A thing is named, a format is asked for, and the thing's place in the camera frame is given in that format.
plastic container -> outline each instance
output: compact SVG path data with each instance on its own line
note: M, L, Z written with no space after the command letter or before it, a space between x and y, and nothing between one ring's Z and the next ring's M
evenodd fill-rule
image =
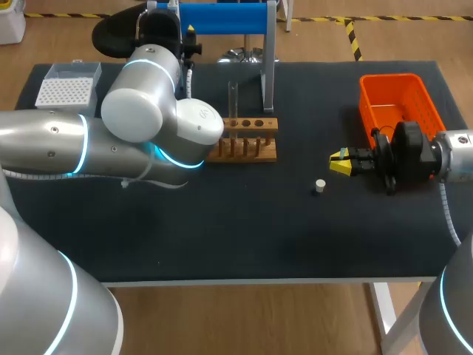
M360 86L359 108L371 148L375 147L371 136L375 127L389 141L401 121L417 121L430 140L438 131L445 130L422 79L416 74L365 75Z
M93 117L97 106L95 86L101 73L100 63L53 64L44 77L35 106Z
M0 44L19 43L23 39L24 0L0 0Z

wooden floor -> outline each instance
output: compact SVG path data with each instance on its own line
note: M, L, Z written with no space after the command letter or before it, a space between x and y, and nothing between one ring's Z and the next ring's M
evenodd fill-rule
M471 0L294 0L294 16L473 16ZM30 13L113 13L132 0L30 0ZM36 63L116 61L92 46L98 20L29 18L24 40L0 46L0 109L12 109ZM354 61L344 26L278 25L282 61ZM365 61L435 60L473 126L473 22L357 21ZM200 37L198 62L215 62L241 36ZM261 45L261 38L254 38ZM391 284L396 312L416 284ZM363 285L278 285L114 290L125 319L122 354L379 354L371 299ZM404 354L420 354L412 343Z

blue cylinder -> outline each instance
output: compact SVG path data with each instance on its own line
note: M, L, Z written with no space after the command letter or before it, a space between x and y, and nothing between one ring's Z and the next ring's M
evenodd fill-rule
M167 9L167 3L158 3ZM266 3L181 4L180 25L189 25L197 35L265 35L268 23Z

test tube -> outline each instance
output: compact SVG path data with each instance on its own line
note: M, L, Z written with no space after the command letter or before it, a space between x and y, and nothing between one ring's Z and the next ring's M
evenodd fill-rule
M235 81L228 82L228 118L230 118L230 126L235 127L238 124L238 83ZM237 138L236 132L230 132L230 138Z

white cable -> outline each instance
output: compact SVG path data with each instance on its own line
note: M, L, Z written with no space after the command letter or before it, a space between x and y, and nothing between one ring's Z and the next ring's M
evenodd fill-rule
M192 98L192 69L187 69L186 75L186 95L187 98Z
M449 227L450 235L457 246L460 246L461 242L458 239L457 232L453 226L452 217L450 216L449 202L446 199L445 185L439 183L440 197L442 198L443 213L445 214L446 225Z
M22 174L20 172L11 172L10 170L3 169L5 176L20 180L35 180L35 181L48 181L48 180L66 180L66 179L78 179L78 178L109 178L103 175L88 175L88 174Z
M124 177L118 176L105 176L105 175L90 175L90 174L74 174L74 173L67 173L67 174L22 174L20 172L12 172L10 170L3 169L3 173L5 176L13 179L19 180L29 180L29 181L55 181L55 180L67 180L67 179L81 179L81 178L112 178L112 179L122 179L121 186L125 189L128 187L129 183L133 183L135 181L144 181L145 183L154 183L152 180L137 180L137 179L128 179Z

